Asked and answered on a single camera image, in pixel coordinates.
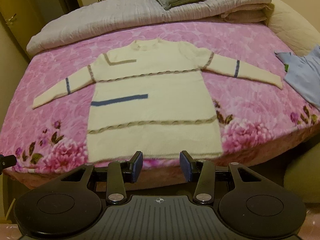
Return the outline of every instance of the blue stripe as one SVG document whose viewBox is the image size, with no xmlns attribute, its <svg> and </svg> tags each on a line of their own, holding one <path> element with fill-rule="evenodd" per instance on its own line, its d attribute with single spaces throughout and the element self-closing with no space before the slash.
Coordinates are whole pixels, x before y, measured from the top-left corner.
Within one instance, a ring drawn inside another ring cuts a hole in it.
<svg viewBox="0 0 320 240">
<path fill-rule="evenodd" d="M 115 99 L 110 99 L 110 100 L 105 100 L 105 101 L 92 101 L 91 105 L 92 106 L 106 106 L 106 105 L 111 105 L 114 103 L 126 102 L 126 101 L 131 101 L 131 100 L 136 100 L 136 99 L 146 99 L 146 98 L 148 98 L 148 94 L 134 95 L 134 96 L 124 97 L 124 98 L 115 98 Z"/>
<path fill-rule="evenodd" d="M 238 76 L 239 68 L 240 68 L 240 60 L 237 60 L 236 72 L 234 77 Z"/>
<path fill-rule="evenodd" d="M 69 79 L 68 78 L 66 78 L 66 84 L 67 84 L 68 95 L 70 95 L 71 91 L 70 91 L 70 85 L 69 85 Z"/>
</svg>

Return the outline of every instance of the metal screw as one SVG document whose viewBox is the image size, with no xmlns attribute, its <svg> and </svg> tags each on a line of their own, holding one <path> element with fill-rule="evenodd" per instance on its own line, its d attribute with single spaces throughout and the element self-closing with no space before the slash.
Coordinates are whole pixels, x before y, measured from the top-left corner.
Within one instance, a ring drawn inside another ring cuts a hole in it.
<svg viewBox="0 0 320 240">
<path fill-rule="evenodd" d="M 118 202 L 124 199 L 124 196 L 120 193 L 113 193 L 108 196 L 108 199 L 114 202 Z"/>
<path fill-rule="evenodd" d="M 211 199 L 211 196 L 206 193 L 201 193 L 201 194 L 196 195 L 196 199 L 201 202 L 205 202 L 205 201 L 209 201 Z"/>
</svg>

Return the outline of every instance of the sweater sleeve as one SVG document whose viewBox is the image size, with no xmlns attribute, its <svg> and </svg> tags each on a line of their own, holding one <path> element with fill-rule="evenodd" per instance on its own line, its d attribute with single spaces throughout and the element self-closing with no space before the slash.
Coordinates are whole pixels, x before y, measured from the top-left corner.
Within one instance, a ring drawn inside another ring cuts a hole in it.
<svg viewBox="0 0 320 240">
<path fill-rule="evenodd" d="M 267 70 L 260 69 L 249 63 L 229 57 L 220 56 L 206 48 L 197 48 L 189 42 L 184 42 L 185 55 L 202 70 L 235 78 L 269 83 L 282 89 L 281 77 Z"/>
<path fill-rule="evenodd" d="M 35 109 L 56 98 L 71 94 L 95 81 L 90 65 L 83 67 L 67 78 L 61 80 L 47 91 L 33 100 L 32 108 Z"/>
</svg>

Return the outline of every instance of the floral blanket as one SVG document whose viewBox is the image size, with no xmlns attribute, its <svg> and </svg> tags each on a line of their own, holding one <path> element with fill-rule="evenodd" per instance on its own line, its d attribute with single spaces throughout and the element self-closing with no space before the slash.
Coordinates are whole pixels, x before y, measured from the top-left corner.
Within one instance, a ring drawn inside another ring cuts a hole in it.
<svg viewBox="0 0 320 240">
<path fill-rule="evenodd" d="M 17 165 L 7 172 L 11 176 L 18 173 L 52 176 L 85 163 L 94 84 L 35 110 L 31 108 L 33 99 L 93 62 L 100 53 L 126 46 L 133 40 L 157 37 L 188 41 L 281 77 L 285 75 L 284 66 L 274 51 L 290 51 L 264 25 L 204 19 L 121 30 L 43 52 L 32 59 L 26 70 L 1 130 L 1 153 L 15 154 L 18 159 Z M 312 132 L 318 130 L 315 124 L 319 112 L 284 81 L 280 90 L 269 84 L 214 73 L 203 72 L 203 78 L 220 122 L 224 155 L 215 160 L 220 165 L 237 161 L 239 156 L 246 165 L 266 161 L 296 146 L 312 129 Z M 254 154 L 245 155 L 251 149 Z M 177 165 L 178 157 L 146 159 L 143 168 Z"/>
</svg>

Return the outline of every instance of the door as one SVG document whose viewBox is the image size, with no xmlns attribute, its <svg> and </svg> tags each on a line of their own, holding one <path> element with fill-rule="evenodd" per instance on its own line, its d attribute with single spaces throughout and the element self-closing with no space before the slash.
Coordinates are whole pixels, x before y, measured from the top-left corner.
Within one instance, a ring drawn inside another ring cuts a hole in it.
<svg viewBox="0 0 320 240">
<path fill-rule="evenodd" d="M 0 0 L 0 12 L 25 52 L 32 36 L 39 33 L 44 20 L 33 0 Z"/>
</svg>

